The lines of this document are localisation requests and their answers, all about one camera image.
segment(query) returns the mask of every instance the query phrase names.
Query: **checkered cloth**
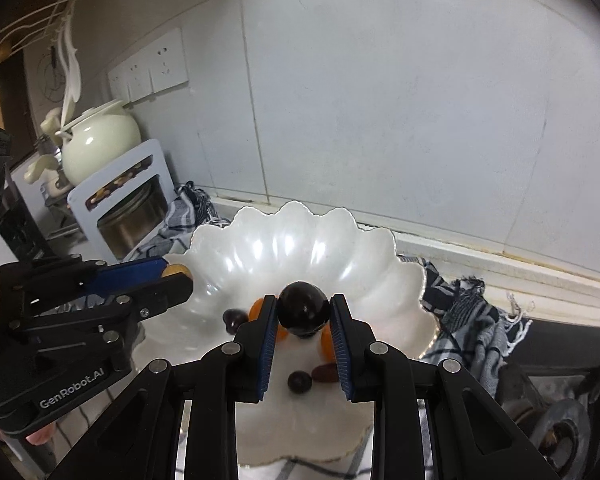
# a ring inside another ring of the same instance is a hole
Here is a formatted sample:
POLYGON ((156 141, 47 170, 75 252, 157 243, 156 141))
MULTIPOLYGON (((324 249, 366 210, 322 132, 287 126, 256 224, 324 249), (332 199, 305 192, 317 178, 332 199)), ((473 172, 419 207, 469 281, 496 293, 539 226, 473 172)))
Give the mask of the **checkered cloth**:
MULTIPOLYGON (((192 182, 178 188, 178 197, 170 205, 158 234, 137 250, 135 258, 183 253, 189 247, 192 231, 204 223, 226 226, 230 222, 218 217, 208 194, 195 189, 192 182)), ((424 309, 435 314, 440 322, 440 335, 422 361, 437 364, 446 358, 460 361, 494 396, 498 371, 516 345, 524 339, 531 320, 518 310, 510 317, 490 305, 484 298, 484 282, 463 278, 447 283, 433 264, 423 258, 398 254, 406 262, 417 262, 426 270, 427 285, 422 298, 424 309)), ((89 413, 80 415, 90 426, 89 413)), ((424 402, 420 405, 420 427, 428 478, 432 478, 429 426, 424 402)), ((372 458, 372 431, 356 452, 334 462, 315 464, 300 459, 281 460, 261 467, 241 467, 240 480, 325 480, 326 478, 369 478, 372 458)), ((176 480, 184 478, 184 454, 179 454, 176 480)))
POLYGON ((231 223, 218 216, 209 195, 203 189, 195 189, 192 181, 180 186, 176 192, 178 196, 169 205, 158 234, 136 248, 132 260, 168 253, 182 254, 189 249, 191 234, 199 225, 225 227, 231 223))

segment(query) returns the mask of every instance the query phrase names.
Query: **teapot lid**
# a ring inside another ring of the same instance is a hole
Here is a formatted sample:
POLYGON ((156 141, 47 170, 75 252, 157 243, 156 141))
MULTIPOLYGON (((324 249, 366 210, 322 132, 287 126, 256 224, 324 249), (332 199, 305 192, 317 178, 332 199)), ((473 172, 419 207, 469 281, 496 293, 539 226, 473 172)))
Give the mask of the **teapot lid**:
POLYGON ((73 121, 71 121, 70 123, 66 124, 64 126, 64 128, 62 128, 62 130, 64 130, 64 131, 70 130, 76 124, 81 123, 83 120, 85 120, 89 117, 93 117, 94 115, 103 114, 105 112, 108 112, 112 108, 114 108, 116 106, 122 106, 123 104, 125 104, 125 101, 123 101, 122 99, 113 99, 113 101, 104 103, 103 105, 100 105, 97 108, 89 108, 88 110, 83 111, 82 115, 80 117, 78 117, 78 118, 74 119, 73 121))

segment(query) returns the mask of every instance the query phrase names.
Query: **white scalloped bowl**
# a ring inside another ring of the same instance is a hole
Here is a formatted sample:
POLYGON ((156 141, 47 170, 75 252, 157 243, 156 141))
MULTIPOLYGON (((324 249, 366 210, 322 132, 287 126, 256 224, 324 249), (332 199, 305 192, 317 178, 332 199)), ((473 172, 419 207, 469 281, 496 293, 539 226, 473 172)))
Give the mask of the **white scalloped bowl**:
MULTIPOLYGON (((202 225, 184 254, 170 263, 193 273, 189 301, 145 321, 146 338, 134 351, 140 369, 163 357, 173 365, 200 359, 232 340, 222 313, 248 312, 265 294, 278 296, 291 282, 318 286, 328 298, 344 294, 354 318, 368 322, 378 340, 420 357, 432 344, 438 324, 420 306, 425 273, 400 260, 395 240, 384 228, 362 230, 349 211, 323 216, 289 202, 275 214, 253 207, 238 211, 231 225, 202 225)), ((289 335, 277 343, 269 389, 259 404, 236 404, 238 462, 262 465, 282 457, 326 462, 353 452, 373 424, 371 403, 348 402, 339 383, 315 383, 297 395, 286 386, 295 370, 324 364, 320 338, 289 335)))

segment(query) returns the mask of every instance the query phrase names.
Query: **grout line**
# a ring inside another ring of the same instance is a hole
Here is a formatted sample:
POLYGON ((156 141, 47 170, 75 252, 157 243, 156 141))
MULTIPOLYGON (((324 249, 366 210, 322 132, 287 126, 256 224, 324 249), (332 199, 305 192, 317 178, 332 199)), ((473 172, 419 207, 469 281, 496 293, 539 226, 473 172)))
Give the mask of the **grout line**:
MULTIPOLYGON (((343 207, 343 208, 345 208, 345 209, 347 209, 347 210, 349 210, 351 212, 362 213, 362 214, 365 214, 365 215, 374 215, 374 216, 377 216, 377 217, 380 217, 380 218, 387 218, 389 220, 397 220, 397 221, 400 221, 400 222, 408 222, 409 224, 413 224, 415 226, 423 226, 423 227, 434 228, 436 230, 444 231, 444 232, 447 232, 447 233, 451 233, 451 234, 455 234, 455 235, 460 235, 460 236, 463 236, 463 237, 468 237, 468 238, 471 238, 471 239, 475 240, 476 242, 480 242, 480 241, 490 242, 491 244, 496 244, 496 245, 499 245, 499 246, 501 245, 501 246, 504 247, 504 244, 502 242, 497 241, 497 240, 491 240, 489 238, 481 238, 481 237, 478 237, 478 236, 475 236, 475 235, 469 235, 469 234, 466 234, 466 233, 462 233, 460 231, 453 231, 451 229, 446 229, 444 227, 437 227, 437 226, 431 225, 431 224, 423 224, 421 222, 415 222, 415 221, 412 221, 412 220, 407 220, 405 218, 399 218, 397 216, 384 215, 384 214, 378 213, 377 211, 362 211, 361 209, 355 209, 355 208, 346 207, 346 206, 343 206, 343 205, 324 204, 324 203, 321 203, 321 202, 314 202, 313 200, 304 200, 302 198, 290 198, 288 196, 272 195, 271 197, 272 198, 280 198, 282 200, 297 200, 298 202, 302 202, 302 203, 306 202, 308 204, 315 204, 315 205, 319 205, 319 206, 323 206, 323 207, 331 207, 331 208, 334 208, 334 209, 337 208, 337 207, 343 207)), ((413 233, 413 232, 409 232, 409 231, 400 231, 398 229, 392 229, 392 228, 389 228, 389 227, 387 227, 387 229, 392 230, 392 231, 397 231, 397 232, 403 232, 403 233, 408 234, 408 235, 419 236, 421 238, 429 238, 430 240, 436 240, 436 241, 439 241, 439 242, 442 242, 442 243, 445 243, 445 244, 457 245, 459 247, 464 247, 464 248, 471 249, 471 250, 474 250, 474 251, 480 251, 480 252, 487 253, 487 254, 496 254, 496 256, 502 256, 502 252, 495 253, 493 251, 484 250, 484 249, 478 250, 478 249, 475 249, 475 248, 470 247, 470 246, 459 244, 457 242, 449 242, 448 240, 443 240, 443 239, 440 239, 440 238, 434 238, 433 236, 422 235, 422 234, 413 233)))
MULTIPOLYGON (((511 260, 516 260, 518 257, 522 257, 523 259, 527 259, 527 260, 529 259, 529 258, 525 258, 524 256, 516 256, 515 253, 507 251, 507 248, 510 248, 510 249, 519 249, 521 251, 525 251, 525 253, 536 254, 537 256, 543 256, 545 258, 548 258, 549 260, 553 260, 554 262, 558 262, 558 263, 562 263, 562 264, 567 264, 568 266, 571 266, 571 267, 576 267, 576 268, 581 269, 581 270, 588 270, 589 272, 595 272, 596 274, 600 274, 600 270, 589 269, 589 267, 584 267, 584 266, 581 266, 579 264, 574 264, 573 262, 568 262, 567 260, 561 260, 560 258, 554 258, 553 256, 549 256, 548 254, 536 253, 533 250, 525 249, 524 247, 518 247, 518 246, 515 246, 515 245, 511 245, 511 244, 507 244, 507 247, 505 248, 504 253, 500 254, 500 256, 504 256, 505 258, 510 258, 511 260)), ((561 268, 559 268, 557 266, 552 265, 551 263, 544 264, 542 262, 536 262, 536 261, 533 261, 533 260, 531 260, 530 263, 532 265, 546 267, 548 269, 551 269, 553 267, 554 270, 558 270, 559 272, 566 272, 567 274, 572 274, 573 276, 580 276, 581 278, 585 278, 586 280, 594 280, 594 281, 599 281, 600 280, 600 277, 593 277, 593 276, 589 276, 589 275, 586 275, 586 274, 578 274, 577 272, 574 272, 572 270, 561 269, 561 268)))
POLYGON ((256 144, 258 145, 258 156, 260 157, 260 169, 262 170, 262 183, 264 184, 264 193, 267 197, 267 203, 270 203, 269 188, 267 187, 267 177, 264 172, 264 162, 262 160, 262 147, 260 145, 260 133, 258 132, 258 121, 256 120, 256 108, 253 103, 253 85, 251 84, 251 68, 249 66, 249 52, 247 48, 247 35, 244 30, 244 3, 240 0, 240 28, 242 29, 242 44, 244 45, 244 62, 247 67, 247 82, 249 83, 249 100, 251 102, 251 116, 253 117, 253 129, 256 134, 256 144))
POLYGON ((531 182, 534 179, 534 173, 536 172, 536 165, 538 164, 538 158, 540 158, 540 152, 542 151, 542 142, 544 141, 544 133, 546 131, 546 113, 549 110, 549 97, 546 99, 546 103, 544 105, 544 123, 542 124, 542 131, 540 132, 540 139, 538 139, 538 150, 536 151, 536 156, 534 157, 534 164, 531 167, 531 174, 529 175, 529 181, 526 183, 525 192, 522 194, 522 200, 520 200, 520 204, 518 205, 518 210, 516 211, 516 215, 513 217, 513 222, 511 223, 511 227, 509 228, 509 233, 504 238, 504 247, 509 245, 509 237, 513 232, 513 228, 516 226, 516 222, 520 217, 520 212, 522 211, 522 206, 526 200, 526 194, 529 192, 529 188, 531 188, 531 182))
MULTIPOLYGON (((262 205, 272 205, 271 203, 267 203, 267 202, 256 202, 256 199, 259 198, 264 198, 265 200, 267 199, 266 195, 263 195, 262 193, 255 193, 253 191, 243 191, 241 189, 230 189, 228 187, 216 187, 216 186, 207 186, 206 184, 196 184, 196 187, 210 187, 212 188, 215 192, 218 192, 218 190, 220 191, 228 191, 230 193, 241 193, 241 194, 245 194, 245 195, 253 195, 253 201, 249 202, 248 204, 251 205, 252 203, 255 204, 262 204, 262 205)), ((222 198, 224 200, 233 200, 234 202, 245 202, 244 199, 240 199, 239 197, 230 197, 230 196, 219 196, 218 198, 222 198)))
POLYGON ((205 143, 202 142, 202 136, 200 135, 200 131, 196 128, 196 135, 198 136, 198 140, 200 141, 200 147, 202 148, 202 157, 205 159, 206 172, 209 174, 209 179, 211 180, 211 187, 216 187, 216 183, 214 182, 213 173, 211 173, 211 164, 209 164, 209 158, 206 156, 205 143))

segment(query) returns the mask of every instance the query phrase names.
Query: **white ceramic teapot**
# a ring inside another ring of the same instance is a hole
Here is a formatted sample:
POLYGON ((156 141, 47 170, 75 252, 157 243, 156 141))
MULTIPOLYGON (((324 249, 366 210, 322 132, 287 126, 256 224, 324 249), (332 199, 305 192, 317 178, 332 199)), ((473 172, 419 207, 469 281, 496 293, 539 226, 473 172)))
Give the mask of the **white ceramic teapot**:
POLYGON ((90 108, 56 132, 62 139, 62 168, 74 186, 140 144, 138 124, 124 103, 90 108))

